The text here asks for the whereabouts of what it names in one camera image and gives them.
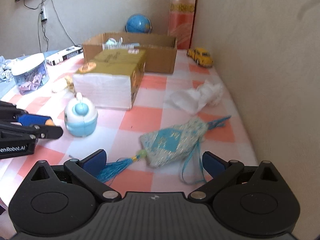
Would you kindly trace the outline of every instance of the plastic container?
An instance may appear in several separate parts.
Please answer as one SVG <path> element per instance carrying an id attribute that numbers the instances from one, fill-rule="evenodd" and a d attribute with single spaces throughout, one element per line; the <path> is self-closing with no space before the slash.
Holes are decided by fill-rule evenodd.
<path id="1" fill-rule="evenodd" d="M 11 71 L 22 95 L 38 90 L 49 80 L 45 58 L 42 53 L 31 55 L 17 62 Z"/>

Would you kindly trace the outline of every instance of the wall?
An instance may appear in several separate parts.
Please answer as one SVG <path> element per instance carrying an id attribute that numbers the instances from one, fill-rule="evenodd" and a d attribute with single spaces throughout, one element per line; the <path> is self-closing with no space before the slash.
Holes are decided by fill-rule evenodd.
<path id="1" fill-rule="evenodd" d="M 320 222 L 320 1 L 198 0 L 193 47 L 209 49 L 252 139 L 301 206 L 295 236 Z"/>
<path id="2" fill-rule="evenodd" d="M 167 33 L 170 0 L 53 0 L 59 17 L 75 43 L 106 31 L 122 31 L 128 17 L 135 13 L 147 15 L 153 32 Z M 41 0 L 25 0 L 36 7 Z M 65 49 L 72 45 L 58 22 L 51 0 L 45 2 L 48 22 L 46 35 L 49 50 Z M 19 57 L 39 51 L 37 34 L 38 10 L 24 7 L 23 0 L 0 0 L 0 55 Z M 41 45 L 46 43 L 40 36 Z"/>

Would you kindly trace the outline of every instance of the metal bolt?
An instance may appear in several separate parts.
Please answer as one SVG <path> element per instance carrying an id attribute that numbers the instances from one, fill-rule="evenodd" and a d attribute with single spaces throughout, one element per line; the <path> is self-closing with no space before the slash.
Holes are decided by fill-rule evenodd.
<path id="1" fill-rule="evenodd" d="M 190 194 L 190 196 L 194 199 L 204 199 L 207 196 L 207 194 L 203 191 L 194 191 Z"/>
<path id="2" fill-rule="evenodd" d="M 108 199 L 114 199 L 116 197 L 118 197 L 119 193 L 113 190 L 108 190 L 105 191 L 104 193 L 102 193 L 102 196 Z"/>

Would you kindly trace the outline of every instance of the globe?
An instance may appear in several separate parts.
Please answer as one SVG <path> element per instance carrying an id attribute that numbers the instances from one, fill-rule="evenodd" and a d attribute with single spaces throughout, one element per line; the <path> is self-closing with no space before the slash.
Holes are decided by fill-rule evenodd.
<path id="1" fill-rule="evenodd" d="M 152 26 L 148 17 L 134 14 L 129 17 L 125 30 L 129 33 L 151 33 Z"/>

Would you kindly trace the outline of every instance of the checkered tablecloth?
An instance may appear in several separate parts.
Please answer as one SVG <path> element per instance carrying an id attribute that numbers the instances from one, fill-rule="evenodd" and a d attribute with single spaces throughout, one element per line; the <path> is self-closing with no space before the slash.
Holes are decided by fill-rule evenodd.
<path id="1" fill-rule="evenodd" d="M 71 157 L 82 159 L 97 149 L 105 149 L 108 162 L 121 157 L 132 157 L 141 149 L 139 136 L 143 133 L 183 124 L 192 116 L 172 106 L 169 96 L 172 92 L 196 88 L 206 79 L 222 82 L 215 69 L 197 66 L 186 56 L 186 51 L 177 53 L 173 74 L 146 73 L 136 101 L 131 110 L 98 109 L 99 117 L 95 132 L 86 138 L 73 137 L 65 129 L 63 111 L 73 97 L 69 91 L 57 94 L 51 92 L 52 83 L 67 73 L 75 72 L 83 64 L 83 55 L 78 55 L 59 65 L 48 66 L 50 81 L 41 89 L 21 96 L 17 87 L 12 88 L 1 100 L 11 102 L 29 113 L 49 115 L 56 125 L 64 129 L 59 140 L 39 140 L 33 155 L 0 161 L 0 198 L 8 205 L 13 194 L 38 160 L 47 160 L 51 165 L 63 164 Z M 241 118 L 227 89 L 224 88 L 222 101 L 217 106 L 205 106 L 198 113 L 204 121 L 212 121 L 232 115 L 223 128 L 216 128 L 205 134 L 201 152 L 211 151 L 228 161 L 237 159 L 246 165 L 257 165 L 255 153 Z M 175 162 L 161 168 L 150 168 L 145 160 L 132 164 L 119 174 L 111 187 L 123 196 L 126 191 L 172 192 L 189 194 L 200 185 L 186 185 L 181 182 L 182 162 Z M 186 180 L 199 176 L 197 160 L 190 162 L 186 169 Z"/>

